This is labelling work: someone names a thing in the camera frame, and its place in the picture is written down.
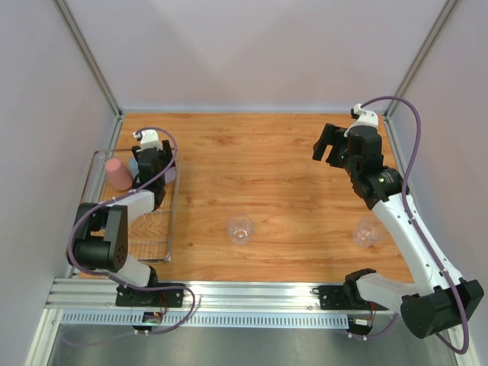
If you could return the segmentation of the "purple plastic cup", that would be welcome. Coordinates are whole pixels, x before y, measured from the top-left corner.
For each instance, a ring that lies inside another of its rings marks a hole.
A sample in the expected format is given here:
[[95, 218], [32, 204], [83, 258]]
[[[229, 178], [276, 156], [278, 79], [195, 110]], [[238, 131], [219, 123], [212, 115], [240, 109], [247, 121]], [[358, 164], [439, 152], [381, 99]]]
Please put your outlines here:
[[171, 167], [165, 171], [164, 179], [165, 179], [166, 184], [173, 182], [175, 180], [175, 178], [176, 178], [176, 168], [175, 167]]

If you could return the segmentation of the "blue plastic cup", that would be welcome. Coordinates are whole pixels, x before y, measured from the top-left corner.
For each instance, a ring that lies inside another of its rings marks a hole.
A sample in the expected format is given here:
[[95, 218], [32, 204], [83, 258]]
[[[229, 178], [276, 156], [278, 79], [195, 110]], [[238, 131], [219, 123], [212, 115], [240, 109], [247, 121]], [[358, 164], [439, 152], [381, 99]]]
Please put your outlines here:
[[130, 159], [130, 161], [128, 162], [128, 167], [129, 167], [130, 173], [133, 177], [135, 177], [139, 174], [138, 163], [135, 160], [135, 158]]

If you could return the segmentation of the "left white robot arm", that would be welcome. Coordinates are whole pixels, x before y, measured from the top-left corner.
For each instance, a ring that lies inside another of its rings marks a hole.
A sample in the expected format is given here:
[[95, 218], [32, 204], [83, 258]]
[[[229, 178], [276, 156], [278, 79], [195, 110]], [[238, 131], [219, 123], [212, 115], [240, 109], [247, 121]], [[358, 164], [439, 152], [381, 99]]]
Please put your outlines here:
[[89, 275], [106, 275], [133, 288], [144, 306], [160, 295], [155, 270], [128, 253], [129, 226], [139, 217], [157, 210], [165, 197], [165, 173], [175, 165], [168, 140], [157, 147], [132, 148], [138, 174], [131, 189], [101, 203], [81, 203], [67, 244], [68, 262]]

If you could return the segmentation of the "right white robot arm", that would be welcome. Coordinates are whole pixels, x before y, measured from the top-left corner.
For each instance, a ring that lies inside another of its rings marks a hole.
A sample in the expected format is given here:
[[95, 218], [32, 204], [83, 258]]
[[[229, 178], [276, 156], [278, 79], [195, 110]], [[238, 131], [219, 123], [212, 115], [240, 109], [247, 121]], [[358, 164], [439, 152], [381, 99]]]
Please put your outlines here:
[[377, 129], [326, 124], [313, 146], [313, 159], [347, 172], [354, 192], [389, 232], [413, 277], [411, 284], [403, 284], [370, 268], [353, 272], [345, 278], [346, 304], [360, 309], [375, 302], [392, 310], [420, 339], [455, 326], [466, 328], [483, 288], [477, 280], [466, 280], [445, 257], [415, 211], [403, 177], [384, 164]]

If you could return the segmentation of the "pink plastic cup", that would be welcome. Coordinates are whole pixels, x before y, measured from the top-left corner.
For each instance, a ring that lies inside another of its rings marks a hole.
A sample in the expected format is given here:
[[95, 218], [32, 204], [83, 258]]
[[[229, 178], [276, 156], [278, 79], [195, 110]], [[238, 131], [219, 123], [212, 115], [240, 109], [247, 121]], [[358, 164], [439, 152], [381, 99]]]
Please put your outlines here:
[[105, 163], [107, 179], [117, 191], [125, 191], [131, 188], [133, 177], [128, 167], [117, 158], [109, 159]]

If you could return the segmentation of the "clear glass cup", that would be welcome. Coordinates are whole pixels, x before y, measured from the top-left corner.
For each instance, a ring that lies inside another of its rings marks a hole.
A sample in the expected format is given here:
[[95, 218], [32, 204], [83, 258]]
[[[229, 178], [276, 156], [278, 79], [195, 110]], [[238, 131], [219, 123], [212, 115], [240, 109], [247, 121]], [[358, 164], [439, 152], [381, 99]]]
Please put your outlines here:
[[383, 240], [386, 234], [382, 222], [373, 213], [369, 213], [359, 220], [352, 239], [359, 247], [366, 249]]
[[247, 245], [250, 242], [253, 230], [254, 223], [248, 215], [235, 215], [227, 221], [226, 231], [231, 240], [239, 246]]

